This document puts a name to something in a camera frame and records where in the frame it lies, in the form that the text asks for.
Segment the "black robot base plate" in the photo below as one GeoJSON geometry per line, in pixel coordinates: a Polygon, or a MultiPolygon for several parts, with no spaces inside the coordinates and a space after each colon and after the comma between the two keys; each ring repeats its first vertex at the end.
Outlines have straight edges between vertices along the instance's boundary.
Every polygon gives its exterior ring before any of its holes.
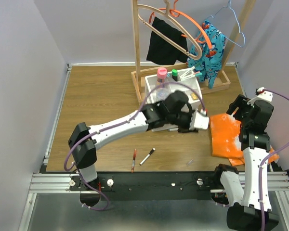
{"type": "Polygon", "coordinates": [[[213,171],[98,172],[92,186],[110,201],[213,200],[229,206],[213,171]]]}

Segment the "black green highlighter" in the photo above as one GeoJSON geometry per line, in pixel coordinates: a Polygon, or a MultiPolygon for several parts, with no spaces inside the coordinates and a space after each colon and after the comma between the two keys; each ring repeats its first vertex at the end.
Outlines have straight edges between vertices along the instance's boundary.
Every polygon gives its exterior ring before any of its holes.
{"type": "Polygon", "coordinates": [[[172,76],[172,79],[174,80],[174,81],[178,81],[178,71],[176,70],[176,69],[173,69],[172,71],[171,71],[171,76],[172,76]]]}

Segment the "black cap white marker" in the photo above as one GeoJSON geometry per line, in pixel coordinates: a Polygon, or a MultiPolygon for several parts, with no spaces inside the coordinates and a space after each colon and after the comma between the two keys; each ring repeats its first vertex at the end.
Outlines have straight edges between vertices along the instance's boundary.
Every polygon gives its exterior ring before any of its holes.
{"type": "Polygon", "coordinates": [[[147,155],[146,155],[146,157],[140,162],[140,166],[142,166],[144,163],[145,163],[145,161],[155,152],[155,148],[153,148],[147,155]]]}

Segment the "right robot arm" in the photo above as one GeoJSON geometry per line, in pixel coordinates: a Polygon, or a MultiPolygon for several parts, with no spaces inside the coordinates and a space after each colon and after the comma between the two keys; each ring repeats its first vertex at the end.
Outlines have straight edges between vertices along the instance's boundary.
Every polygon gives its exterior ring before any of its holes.
{"type": "Polygon", "coordinates": [[[270,137],[265,132],[274,107],[273,94],[263,91],[253,99],[243,95],[229,105],[227,114],[240,121],[239,141],[245,160],[244,184],[235,167],[220,164],[212,176],[216,188],[224,188],[229,208],[226,222],[236,231],[271,231],[279,224],[272,213],[267,185],[270,137]]]}

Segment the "red pen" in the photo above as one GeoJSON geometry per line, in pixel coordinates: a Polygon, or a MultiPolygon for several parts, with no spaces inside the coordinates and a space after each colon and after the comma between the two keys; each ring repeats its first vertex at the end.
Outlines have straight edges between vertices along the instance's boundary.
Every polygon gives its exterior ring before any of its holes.
{"type": "Polygon", "coordinates": [[[135,149],[134,152],[133,152],[133,159],[132,159],[132,165],[131,165],[131,173],[134,172],[136,155],[137,155],[137,150],[135,149]]]}

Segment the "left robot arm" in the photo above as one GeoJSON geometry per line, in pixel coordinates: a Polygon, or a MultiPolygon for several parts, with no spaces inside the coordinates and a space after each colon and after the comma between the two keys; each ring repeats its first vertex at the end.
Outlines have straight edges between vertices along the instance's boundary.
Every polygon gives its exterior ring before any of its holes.
{"type": "Polygon", "coordinates": [[[125,136],[163,127],[177,125],[185,131],[198,129],[202,114],[192,108],[187,95],[182,91],[171,93],[166,99],[146,104],[139,111],[111,122],[87,126],[84,122],[74,128],[68,145],[76,168],[81,177],[80,183],[86,190],[97,185],[98,174],[95,168],[96,152],[105,145],[125,136]]]}

